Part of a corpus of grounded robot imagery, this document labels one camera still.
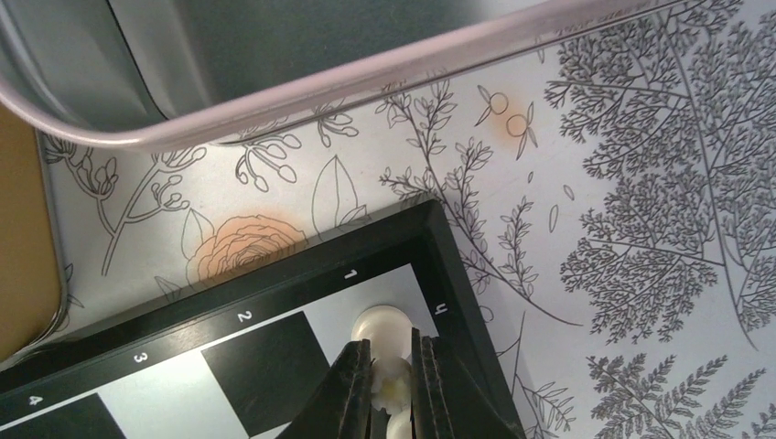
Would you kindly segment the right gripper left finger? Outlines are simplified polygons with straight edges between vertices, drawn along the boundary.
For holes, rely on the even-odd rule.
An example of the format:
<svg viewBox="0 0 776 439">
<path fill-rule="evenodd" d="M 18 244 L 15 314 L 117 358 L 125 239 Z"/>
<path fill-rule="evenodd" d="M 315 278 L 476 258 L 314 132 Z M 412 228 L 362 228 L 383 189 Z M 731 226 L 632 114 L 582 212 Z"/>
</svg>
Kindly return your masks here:
<svg viewBox="0 0 776 439">
<path fill-rule="evenodd" d="M 368 438 L 372 421 L 371 343 L 348 342 L 302 411 L 278 435 L 286 439 Z"/>
</svg>

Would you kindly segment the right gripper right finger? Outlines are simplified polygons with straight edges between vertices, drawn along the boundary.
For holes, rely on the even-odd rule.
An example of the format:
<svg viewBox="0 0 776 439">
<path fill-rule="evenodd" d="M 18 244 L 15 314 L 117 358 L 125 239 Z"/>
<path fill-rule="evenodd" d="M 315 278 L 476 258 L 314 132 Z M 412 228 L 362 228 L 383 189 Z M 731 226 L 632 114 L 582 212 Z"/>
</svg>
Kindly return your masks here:
<svg viewBox="0 0 776 439">
<path fill-rule="evenodd" d="M 521 437 L 516 426 L 497 413 L 446 341 L 414 328 L 411 344 L 414 438 Z"/>
</svg>

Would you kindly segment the white chess piece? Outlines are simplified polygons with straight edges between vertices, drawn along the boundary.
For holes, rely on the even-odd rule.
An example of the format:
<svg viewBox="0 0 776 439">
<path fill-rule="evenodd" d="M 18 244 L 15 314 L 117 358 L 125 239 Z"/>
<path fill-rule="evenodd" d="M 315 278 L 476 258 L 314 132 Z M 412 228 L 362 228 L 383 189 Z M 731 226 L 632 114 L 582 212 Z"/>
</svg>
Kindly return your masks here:
<svg viewBox="0 0 776 439">
<path fill-rule="evenodd" d="M 372 424 L 384 438 L 411 438 L 412 329 L 410 318 L 390 305 L 361 313 L 351 330 L 353 341 L 367 340 L 371 348 Z"/>
</svg>

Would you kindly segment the black white chess board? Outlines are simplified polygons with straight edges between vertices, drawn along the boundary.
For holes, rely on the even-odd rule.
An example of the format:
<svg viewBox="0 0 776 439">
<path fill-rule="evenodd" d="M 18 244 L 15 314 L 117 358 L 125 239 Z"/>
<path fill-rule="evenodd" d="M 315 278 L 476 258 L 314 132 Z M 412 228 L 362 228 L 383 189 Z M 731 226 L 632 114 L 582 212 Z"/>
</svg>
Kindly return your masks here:
<svg viewBox="0 0 776 439">
<path fill-rule="evenodd" d="M 377 305 L 446 341 L 524 437 L 435 200 L 30 355 L 1 373 L 1 435 L 280 438 Z"/>
</svg>

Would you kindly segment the gold tin box with pieces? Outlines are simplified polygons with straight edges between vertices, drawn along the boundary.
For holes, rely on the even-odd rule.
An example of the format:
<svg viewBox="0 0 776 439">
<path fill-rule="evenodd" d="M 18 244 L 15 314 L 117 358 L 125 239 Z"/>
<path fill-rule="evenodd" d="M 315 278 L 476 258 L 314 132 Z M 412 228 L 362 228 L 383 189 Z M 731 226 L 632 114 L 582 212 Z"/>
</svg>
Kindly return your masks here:
<svg viewBox="0 0 776 439">
<path fill-rule="evenodd" d="M 1 108 L 1 361 L 60 325 L 66 287 L 35 130 Z"/>
</svg>

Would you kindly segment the floral patterned table mat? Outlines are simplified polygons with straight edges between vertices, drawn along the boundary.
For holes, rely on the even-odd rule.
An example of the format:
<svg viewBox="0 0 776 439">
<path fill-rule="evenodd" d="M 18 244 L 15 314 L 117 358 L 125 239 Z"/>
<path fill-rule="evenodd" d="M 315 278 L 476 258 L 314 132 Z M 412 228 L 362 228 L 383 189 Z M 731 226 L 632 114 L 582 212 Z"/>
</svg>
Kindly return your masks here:
<svg viewBox="0 0 776 439">
<path fill-rule="evenodd" d="M 164 154 L 43 136 L 61 334 L 436 198 L 531 438 L 775 435 L 775 4 L 683 1 Z"/>
</svg>

